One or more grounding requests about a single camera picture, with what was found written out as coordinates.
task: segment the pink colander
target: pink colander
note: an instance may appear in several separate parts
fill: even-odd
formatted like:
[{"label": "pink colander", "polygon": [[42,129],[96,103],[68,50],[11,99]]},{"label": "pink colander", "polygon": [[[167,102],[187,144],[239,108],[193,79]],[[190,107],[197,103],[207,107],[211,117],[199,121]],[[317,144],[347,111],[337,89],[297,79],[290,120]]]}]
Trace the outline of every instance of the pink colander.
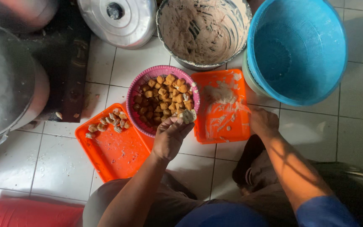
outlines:
[{"label": "pink colander", "polygon": [[148,127],[144,122],[142,122],[139,119],[139,115],[138,115],[137,111],[135,111],[132,108],[132,106],[135,103],[134,102],[134,97],[136,95],[143,96],[140,86],[142,86],[144,84],[147,84],[147,82],[150,79],[156,78],[156,77],[158,77],[160,75],[165,78],[169,74],[174,75],[177,79],[182,79],[183,78],[186,81],[186,83],[189,84],[192,87],[193,100],[194,100],[194,110],[197,113],[199,111],[200,95],[199,95],[199,92],[198,92],[198,88],[197,88],[197,86],[192,86],[192,83],[194,81],[183,70],[181,70],[179,68],[176,68],[174,66],[170,66],[170,65],[157,65],[157,66],[151,67],[151,68],[149,68],[147,70],[144,70],[142,73],[140,73],[134,79],[134,81],[131,83],[131,85],[130,85],[130,87],[128,89],[126,107],[127,107],[127,112],[128,112],[129,118],[130,118],[131,122],[133,123],[133,125],[140,132],[144,133],[145,135],[147,135],[149,137],[155,137],[156,131],[153,128]]}]

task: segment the blue plastic basket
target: blue plastic basket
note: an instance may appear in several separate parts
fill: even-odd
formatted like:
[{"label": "blue plastic basket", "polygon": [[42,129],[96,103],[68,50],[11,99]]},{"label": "blue plastic basket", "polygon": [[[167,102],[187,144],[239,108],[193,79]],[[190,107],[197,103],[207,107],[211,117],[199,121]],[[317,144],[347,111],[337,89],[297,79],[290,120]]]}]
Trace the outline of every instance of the blue plastic basket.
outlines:
[{"label": "blue plastic basket", "polygon": [[324,0],[266,0],[250,24],[247,47],[254,79],[292,106],[327,98],[347,62],[344,26]]}]

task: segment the white tile floor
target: white tile floor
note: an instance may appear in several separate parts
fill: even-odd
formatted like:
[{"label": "white tile floor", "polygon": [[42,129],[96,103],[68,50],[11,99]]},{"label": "white tile floor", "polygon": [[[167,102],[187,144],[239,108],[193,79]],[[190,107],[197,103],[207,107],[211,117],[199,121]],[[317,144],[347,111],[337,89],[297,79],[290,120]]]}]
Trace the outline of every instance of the white tile floor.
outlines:
[{"label": "white tile floor", "polygon": [[[305,157],[343,161],[363,167],[363,1],[331,0],[347,31],[349,60],[339,88],[311,107],[292,107],[248,90],[251,107],[263,106],[280,116],[280,131]],[[241,68],[238,55],[219,69]],[[113,103],[125,101],[128,86],[141,71],[173,65],[157,37],[138,50],[112,47],[92,36],[81,122]],[[74,138],[80,124],[41,122],[29,131],[10,133],[0,146],[0,197],[47,197],[84,204],[102,181]],[[193,133],[169,164],[174,176],[199,199],[236,199],[231,179],[245,142],[200,145]]]}]

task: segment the orange plastic tray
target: orange plastic tray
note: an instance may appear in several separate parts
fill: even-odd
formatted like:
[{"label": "orange plastic tray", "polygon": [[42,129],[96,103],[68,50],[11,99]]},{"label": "orange plastic tray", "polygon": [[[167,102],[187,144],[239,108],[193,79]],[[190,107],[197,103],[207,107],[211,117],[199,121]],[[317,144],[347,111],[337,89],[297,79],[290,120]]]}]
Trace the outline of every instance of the orange plastic tray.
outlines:
[{"label": "orange plastic tray", "polygon": [[124,111],[128,118],[125,108],[115,103],[75,130],[76,138],[103,182],[134,176],[150,153],[140,132],[134,126],[117,133],[113,125],[108,124],[106,131],[95,132],[94,139],[85,137],[90,124],[100,123],[100,118],[107,117],[115,108]]},{"label": "orange plastic tray", "polygon": [[[202,144],[224,143],[247,140],[250,137],[248,110],[242,108],[247,105],[245,79],[241,70],[220,70],[191,75],[197,82],[200,92],[201,105],[197,114],[194,135]],[[237,96],[234,104],[214,103],[209,105],[205,100],[204,87],[218,87],[220,82],[230,86]]]}]

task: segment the lid handle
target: lid handle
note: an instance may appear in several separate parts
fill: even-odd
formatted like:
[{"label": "lid handle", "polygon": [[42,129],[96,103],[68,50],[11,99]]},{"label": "lid handle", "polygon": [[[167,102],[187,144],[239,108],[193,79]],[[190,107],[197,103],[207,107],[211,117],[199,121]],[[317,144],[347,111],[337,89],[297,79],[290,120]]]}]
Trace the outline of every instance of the lid handle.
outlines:
[{"label": "lid handle", "polygon": [[107,5],[107,14],[113,20],[118,20],[123,17],[123,9],[117,3],[109,3]]}]

